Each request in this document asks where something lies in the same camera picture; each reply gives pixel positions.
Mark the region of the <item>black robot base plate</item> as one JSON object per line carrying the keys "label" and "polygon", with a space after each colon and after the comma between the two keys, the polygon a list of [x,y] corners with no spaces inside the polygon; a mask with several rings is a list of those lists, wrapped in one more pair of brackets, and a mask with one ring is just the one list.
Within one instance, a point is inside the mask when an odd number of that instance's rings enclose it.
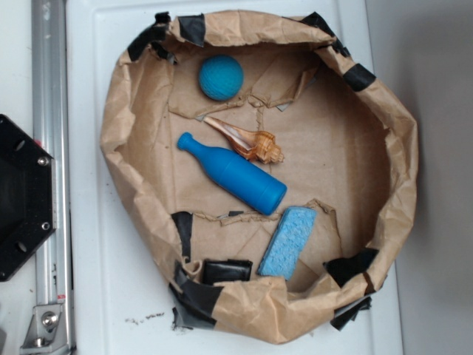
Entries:
{"label": "black robot base plate", "polygon": [[53,162],[1,116],[1,281],[7,282],[55,231]]}

